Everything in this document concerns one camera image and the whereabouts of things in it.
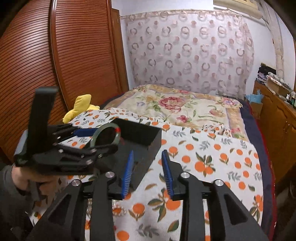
lace curtain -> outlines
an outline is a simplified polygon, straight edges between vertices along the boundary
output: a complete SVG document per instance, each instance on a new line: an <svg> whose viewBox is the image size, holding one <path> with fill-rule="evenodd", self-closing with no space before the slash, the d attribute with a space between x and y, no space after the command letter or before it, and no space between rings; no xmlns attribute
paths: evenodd
<svg viewBox="0 0 296 241"><path fill-rule="evenodd" d="M284 79L284 48L279 21L277 19L276 12L271 6L262 0L260 3L268 21L266 24L272 34L272 39L274 41L274 49L276 52L276 74Z"/></svg>
<svg viewBox="0 0 296 241"><path fill-rule="evenodd" d="M218 90L238 98L245 94L254 47L242 16L172 10L125 18L136 85L203 94Z"/></svg>

bottle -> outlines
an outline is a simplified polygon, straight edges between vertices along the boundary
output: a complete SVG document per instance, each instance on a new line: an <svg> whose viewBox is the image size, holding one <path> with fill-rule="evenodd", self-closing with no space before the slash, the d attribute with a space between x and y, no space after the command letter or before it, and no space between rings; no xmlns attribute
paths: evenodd
<svg viewBox="0 0 296 241"><path fill-rule="evenodd" d="M292 92L292 98L291 98L291 105L294 106L295 104L295 97L296 97L296 93L293 91Z"/></svg>

blue plastic bag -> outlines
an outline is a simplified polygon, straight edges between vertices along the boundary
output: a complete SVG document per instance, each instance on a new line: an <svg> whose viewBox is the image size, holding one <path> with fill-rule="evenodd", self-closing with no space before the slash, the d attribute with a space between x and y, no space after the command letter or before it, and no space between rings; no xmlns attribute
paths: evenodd
<svg viewBox="0 0 296 241"><path fill-rule="evenodd" d="M257 90L257 95L255 95L255 94L246 95L246 99L250 103L255 102L255 103L258 103L258 104L261 103L261 100L262 100L263 97L264 97L264 95L261 95L260 90Z"/></svg>

yellow plush toy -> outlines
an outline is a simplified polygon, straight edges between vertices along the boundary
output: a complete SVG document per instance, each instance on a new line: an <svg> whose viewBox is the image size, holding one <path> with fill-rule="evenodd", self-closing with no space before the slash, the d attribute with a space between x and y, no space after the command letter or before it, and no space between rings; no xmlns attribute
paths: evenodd
<svg viewBox="0 0 296 241"><path fill-rule="evenodd" d="M99 110L99 106L90 104L91 95L81 95L75 100L74 108L70 110L63 118L64 123L68 123L70 120L75 118L80 113L87 110Z"/></svg>

dresser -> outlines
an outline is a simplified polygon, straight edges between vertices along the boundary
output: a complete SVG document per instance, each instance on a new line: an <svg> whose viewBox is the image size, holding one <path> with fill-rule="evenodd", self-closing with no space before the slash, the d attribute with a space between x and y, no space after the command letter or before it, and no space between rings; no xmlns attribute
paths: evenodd
<svg viewBox="0 0 296 241"><path fill-rule="evenodd" d="M278 183L296 163L296 110L255 81L253 93L258 89L264 95L258 122Z"/></svg>

